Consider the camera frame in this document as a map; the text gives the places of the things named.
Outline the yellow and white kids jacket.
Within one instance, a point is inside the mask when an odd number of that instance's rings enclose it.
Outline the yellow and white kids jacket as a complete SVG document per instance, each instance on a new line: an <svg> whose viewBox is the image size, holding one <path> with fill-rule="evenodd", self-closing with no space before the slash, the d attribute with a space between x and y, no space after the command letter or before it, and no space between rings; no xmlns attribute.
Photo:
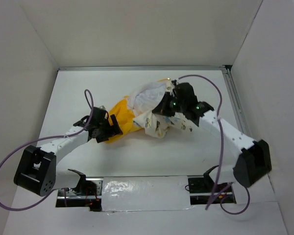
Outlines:
<svg viewBox="0 0 294 235"><path fill-rule="evenodd" d="M172 94L173 88L172 81L167 78L144 84L130 95L126 95L108 112L110 116L115 115L122 134L109 138L106 143L114 143L141 129L154 138L163 138L171 128L191 133L193 129L182 114L176 113L172 117L166 117L152 113L165 92Z"/></svg>

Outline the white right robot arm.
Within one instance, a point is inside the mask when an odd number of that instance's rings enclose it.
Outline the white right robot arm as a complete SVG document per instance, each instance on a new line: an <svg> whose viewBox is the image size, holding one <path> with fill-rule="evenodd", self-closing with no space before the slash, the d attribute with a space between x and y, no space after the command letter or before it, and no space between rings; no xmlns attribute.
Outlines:
<svg viewBox="0 0 294 235"><path fill-rule="evenodd" d="M220 137L221 151L224 150L225 145L228 145L236 163L231 170L225 170L219 164L217 174L205 178L204 186L209 192L220 188L222 175L232 176L235 182L249 188L272 170L268 143L264 140L256 141L240 132L221 118L218 111L210 104L198 101L189 83L174 82L172 91L164 93L152 113L168 118L183 114L196 126Z"/></svg>

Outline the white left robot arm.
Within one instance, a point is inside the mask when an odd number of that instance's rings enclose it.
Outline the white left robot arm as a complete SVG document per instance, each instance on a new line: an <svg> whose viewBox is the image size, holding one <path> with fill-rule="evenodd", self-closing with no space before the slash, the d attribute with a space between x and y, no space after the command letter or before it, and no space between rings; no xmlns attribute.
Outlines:
<svg viewBox="0 0 294 235"><path fill-rule="evenodd" d="M59 170L57 164L91 139L101 143L122 133L115 115L95 107L90 116L74 123L64 136L38 147L27 146L16 170L14 184L39 196L62 188L82 195L87 189L86 175L71 168Z"/></svg>

